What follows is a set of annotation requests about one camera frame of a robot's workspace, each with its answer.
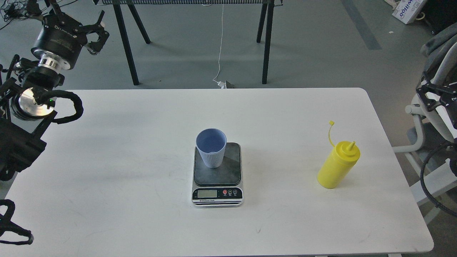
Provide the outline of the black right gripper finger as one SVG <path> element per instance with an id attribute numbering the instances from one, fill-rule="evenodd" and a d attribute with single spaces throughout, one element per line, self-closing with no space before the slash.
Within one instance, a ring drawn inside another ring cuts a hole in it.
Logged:
<path id="1" fill-rule="evenodd" d="M 428 112 L 443 106 L 450 119 L 452 127 L 457 128 L 457 86 L 456 82 L 437 85 L 431 82 L 426 72 L 422 74 L 422 83 L 416 88 L 418 97 L 423 101 Z"/>

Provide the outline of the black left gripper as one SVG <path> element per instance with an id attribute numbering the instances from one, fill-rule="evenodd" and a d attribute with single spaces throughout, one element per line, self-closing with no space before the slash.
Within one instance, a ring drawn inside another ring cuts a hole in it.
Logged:
<path id="1" fill-rule="evenodd" d="M 109 38 L 103 23 L 104 10 L 101 10 L 95 24 L 84 25 L 80 30 L 84 34 L 75 32 L 79 29 L 80 22 L 72 17 L 65 17 L 60 6 L 55 0 L 45 0 L 47 15 L 41 10 L 37 0 L 26 0 L 21 8 L 21 15 L 27 19 L 38 20 L 43 25 L 31 52 L 38 59 L 44 52 L 50 52 L 64 60 L 64 69 L 71 70 L 75 67 L 79 54 L 85 46 L 90 54 L 98 54 L 103 49 Z M 97 40 L 88 42 L 87 35 L 96 34 Z"/>

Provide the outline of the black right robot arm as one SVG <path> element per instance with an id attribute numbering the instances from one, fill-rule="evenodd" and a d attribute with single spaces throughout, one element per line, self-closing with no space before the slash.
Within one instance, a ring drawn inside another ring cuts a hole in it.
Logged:
<path id="1" fill-rule="evenodd" d="M 419 185 L 424 192 L 424 200 L 429 200 L 436 211 L 442 211 L 456 217 L 456 210 L 444 205 L 438 197 L 448 190 L 456 188 L 456 83 L 446 84 L 445 75 L 438 72 L 431 78 L 423 72 L 422 81 L 416 93 L 423 116 L 427 117 L 442 140 L 427 154 L 420 167 Z M 425 174 L 429 162 L 437 154 L 445 155 L 442 165 Z"/>

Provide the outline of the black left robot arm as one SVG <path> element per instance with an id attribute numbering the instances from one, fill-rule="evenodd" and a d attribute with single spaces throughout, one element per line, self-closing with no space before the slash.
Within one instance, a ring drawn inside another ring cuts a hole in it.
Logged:
<path id="1" fill-rule="evenodd" d="M 19 194 L 23 186 L 30 203 L 38 190 L 33 189 L 21 172 L 44 152 L 42 139 L 51 124 L 67 124 L 81 118 L 82 100 L 75 93 L 59 90 L 64 82 L 63 70 L 75 67 L 83 48 L 96 55 L 109 39 L 101 11 L 94 24 L 83 25 L 61 10 L 55 0 L 46 0 L 50 8 L 44 14 L 36 0 L 18 0 L 1 6 L 1 18 L 9 25 L 14 20 L 35 19 L 41 22 L 41 32 L 31 53 L 35 60 L 18 54 L 1 73 L 1 244 L 30 245 L 33 234 L 13 221 L 16 204 L 6 198 Z"/>

